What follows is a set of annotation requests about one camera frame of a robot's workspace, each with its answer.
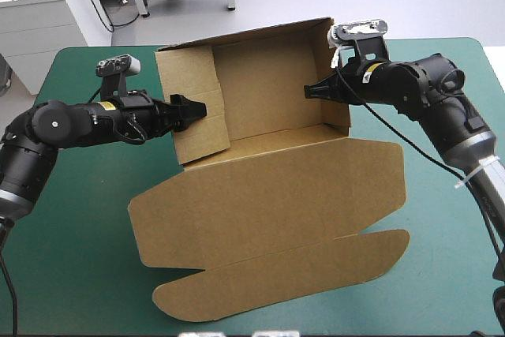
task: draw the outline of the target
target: white desk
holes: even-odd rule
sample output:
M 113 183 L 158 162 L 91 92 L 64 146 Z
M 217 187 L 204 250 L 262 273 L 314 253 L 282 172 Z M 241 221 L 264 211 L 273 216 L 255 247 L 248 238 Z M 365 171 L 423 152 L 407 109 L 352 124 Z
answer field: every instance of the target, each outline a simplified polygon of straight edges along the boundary
M 93 0 L 106 20 L 99 0 Z M 89 0 L 0 0 L 0 54 L 32 94 L 65 47 L 110 46 Z

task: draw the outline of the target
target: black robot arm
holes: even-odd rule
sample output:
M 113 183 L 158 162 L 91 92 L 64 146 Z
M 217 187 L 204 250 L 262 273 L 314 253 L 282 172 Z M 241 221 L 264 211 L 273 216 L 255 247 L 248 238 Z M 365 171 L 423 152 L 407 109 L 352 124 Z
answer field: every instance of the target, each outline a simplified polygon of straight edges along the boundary
M 305 96 L 366 107 L 367 103 L 390 104 L 419 122 L 446 165 L 465 173 L 462 178 L 445 166 L 462 179 L 459 184 L 471 191 L 485 213 L 484 221 L 489 218 L 505 242 L 505 169 L 495 155 L 496 135 L 462 91 L 465 74 L 441 54 L 391 62 L 383 40 L 386 31 L 382 20 L 333 25 L 328 42 L 336 47 L 335 73 L 305 86 Z M 339 68 L 340 53 L 347 49 L 353 50 L 353 57 Z M 493 276 L 505 280 L 503 259 L 497 253 L 502 264 Z M 502 287 L 495 292 L 494 302 L 505 330 L 504 299 Z
M 50 100 L 20 114 L 6 128 L 0 149 L 0 219 L 17 221 L 32 210 L 56 163 L 58 150 L 122 141 L 143 144 L 179 132 L 207 114 L 205 104 L 182 95 L 170 103 L 144 90 L 127 91 L 125 77 L 140 71 L 129 55 L 101 61 L 97 103 Z

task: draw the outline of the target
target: black cable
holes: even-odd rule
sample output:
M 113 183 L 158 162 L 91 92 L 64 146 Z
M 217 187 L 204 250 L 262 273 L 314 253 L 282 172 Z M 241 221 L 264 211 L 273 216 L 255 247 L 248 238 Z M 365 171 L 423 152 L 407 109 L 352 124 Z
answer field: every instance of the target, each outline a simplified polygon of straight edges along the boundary
M 135 16 L 135 18 L 133 18 L 131 21 L 128 21 L 127 23 L 124 23 L 124 24 L 114 24 L 114 23 L 112 22 L 112 20 L 110 19 L 109 14 L 108 14 L 108 13 L 107 13 L 107 11 L 105 10 L 105 7 L 103 7 L 103 12 L 105 13 L 105 16 L 107 16 L 107 20 L 108 20 L 108 22 L 109 22 L 109 25 L 107 25 L 107 24 L 105 24 L 105 21 L 103 20 L 102 15 L 101 15 L 101 14 L 100 14 L 100 12 L 98 11 L 98 8 L 96 7 L 95 2 L 93 2 L 93 0 L 89 0 L 89 1 L 92 3 L 93 8 L 95 9 L 95 12 L 96 12 L 96 14 L 97 14 L 98 18 L 100 19 L 100 22 L 102 23 L 103 27 L 104 27 L 104 28 L 105 28 L 108 32 L 110 32 L 110 33 L 114 33 L 114 31 L 115 31 L 115 28 L 116 28 L 116 27 L 124 27 L 124 26 L 126 26 L 126 25 L 130 25 L 130 24 L 132 24 L 132 23 L 133 23 L 133 22 L 135 22 L 135 21 L 139 18 L 139 16 L 140 16 L 140 14 L 138 13 L 138 14 Z
M 95 97 L 99 94 L 101 89 L 102 89 L 101 87 L 98 87 L 98 89 L 95 91 L 95 93 L 92 95 L 92 97 L 89 98 L 88 103 L 91 103 L 93 100 L 95 100 Z
M 464 179 L 464 177 L 462 175 L 460 175 L 460 173 L 458 173 L 456 170 L 453 170 L 452 168 L 450 168 L 448 165 L 444 164 L 444 163 L 441 163 L 440 161 L 438 161 L 437 159 L 434 159 L 433 157 L 431 157 L 428 153 L 426 153 L 425 151 L 423 151 L 421 148 L 419 148 L 414 142 L 412 142 L 408 137 L 404 136 L 401 132 L 399 132 L 394 126 L 392 126 L 389 122 L 387 122 L 384 118 L 382 118 L 379 114 L 377 114 L 377 112 L 375 112 L 373 110 L 373 108 L 371 108 L 364 99 L 362 99 L 354 90 L 353 88 L 350 86 L 349 83 L 347 83 L 346 79 L 343 77 L 342 73 L 340 72 L 340 68 L 339 67 L 336 67 L 335 68 L 335 71 L 337 73 L 337 75 L 339 76 L 339 79 L 342 81 L 342 83 L 344 83 L 344 85 L 347 87 L 347 89 L 349 90 L 349 92 L 357 99 L 358 102 L 360 102 L 363 106 L 365 106 L 365 108 L 368 110 L 368 112 L 370 112 L 373 116 L 375 116 L 380 122 L 382 122 L 391 132 L 393 132 L 394 134 L 396 134 L 398 137 L 400 137 L 402 140 L 404 140 L 407 144 L 409 144 L 412 148 L 414 148 L 414 150 L 416 150 L 416 152 L 418 152 L 419 154 L 421 154 L 423 157 L 425 157 L 428 161 L 434 163 L 435 165 L 437 165 L 438 167 L 444 169 L 445 171 L 447 171 L 448 173 L 451 173 L 453 174 L 457 179 L 459 179 L 460 181 L 462 181 Z M 498 246 L 498 242 L 496 241 L 496 236 L 495 236 L 495 233 L 493 232 L 492 230 L 492 227 L 491 227 L 491 223 L 489 221 L 489 217 L 488 215 L 486 214 L 484 208 L 486 207 L 486 204 L 483 203 L 482 199 L 477 195 L 477 190 L 469 183 L 467 182 L 466 183 L 466 188 L 470 191 L 470 193 L 472 194 L 474 200 L 476 201 L 477 203 L 477 206 L 479 207 L 479 210 L 481 211 L 481 214 L 482 214 L 482 218 L 484 219 L 484 224 L 486 226 L 486 229 L 488 231 L 488 234 L 489 234 L 489 238 L 491 239 L 491 243 L 492 243 L 492 246 L 493 246 L 493 249 L 495 250 L 495 253 L 496 255 L 498 256 L 498 262 L 499 262 L 499 265 L 501 266 L 502 270 L 503 270 L 503 273 L 505 274 L 505 261 L 503 260 L 502 258 L 502 255 L 501 255 L 501 252 L 499 250 L 499 246 Z
M 0 267 L 2 267 L 3 277 L 6 280 L 7 287 L 9 288 L 10 298 L 13 303 L 13 337 L 17 337 L 17 296 L 16 290 L 12 280 L 10 279 L 9 272 L 7 271 L 6 262 L 3 260 L 3 255 L 0 253 Z
M 105 12 L 105 14 L 107 15 L 107 17 L 109 17 L 107 11 L 105 10 L 105 7 L 103 8 L 103 12 Z M 140 14 L 138 13 L 134 19 L 132 19 L 131 21 L 128 21 L 127 23 L 124 23 L 124 24 L 112 24 L 113 27 L 125 27 L 126 25 L 130 25 L 130 24 L 133 24 L 135 21 L 137 21 L 137 19 L 140 17 Z
M 0 219 L 0 268 L 2 269 L 2 274 L 6 280 L 7 288 L 10 292 L 10 298 L 13 303 L 13 337 L 17 337 L 17 296 L 16 290 L 14 289 L 13 282 L 10 278 L 9 272 L 7 270 L 6 262 L 3 259 L 2 249 L 6 243 L 7 236 L 9 235 L 10 229 L 14 226 L 11 220 Z

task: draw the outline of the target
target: open cardboard box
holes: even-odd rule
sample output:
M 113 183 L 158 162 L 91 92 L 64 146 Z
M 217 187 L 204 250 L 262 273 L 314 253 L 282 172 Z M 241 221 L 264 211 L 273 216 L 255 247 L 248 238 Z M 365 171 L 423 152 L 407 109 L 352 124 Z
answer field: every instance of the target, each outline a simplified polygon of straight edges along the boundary
M 348 137 L 348 107 L 306 99 L 331 74 L 332 19 L 165 47 L 165 97 L 207 104 L 174 135 L 184 172 L 129 206 L 150 267 L 204 271 L 157 287 L 182 320 L 217 320 L 386 272 L 405 230 L 358 234 L 405 201 L 402 149 Z

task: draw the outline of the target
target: table surface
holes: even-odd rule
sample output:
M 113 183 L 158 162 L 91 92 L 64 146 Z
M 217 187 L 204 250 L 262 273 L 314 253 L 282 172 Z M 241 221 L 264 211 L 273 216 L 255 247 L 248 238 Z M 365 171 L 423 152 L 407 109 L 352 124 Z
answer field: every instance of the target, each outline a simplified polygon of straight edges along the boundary
M 466 72 L 466 93 L 505 140 L 505 95 L 481 45 L 472 39 L 387 42 L 392 60 L 440 52 Z M 98 60 L 132 54 L 143 69 L 128 86 L 162 91 L 155 47 L 71 48 L 59 53 L 37 101 L 86 100 L 100 84 Z M 392 107 L 375 107 L 436 155 L 416 123 Z M 352 107 L 351 136 L 398 141 L 366 110 Z M 498 154 L 503 153 L 498 147 Z M 137 147 L 116 143 L 60 153 L 34 212 L 13 229 L 5 256 L 20 301 L 25 334 L 169 335 L 181 331 L 250 334 L 297 329 L 310 334 L 499 333 L 492 311 L 496 263 L 477 206 L 455 179 L 404 146 L 407 202 L 368 230 L 405 228 L 410 246 L 371 282 L 242 313 L 213 323 L 175 320 L 152 303 L 153 289 L 188 271 L 140 262 L 127 205 L 138 193 L 180 172 L 170 135 Z M 10 329 L 9 297 L 0 284 L 0 333 Z

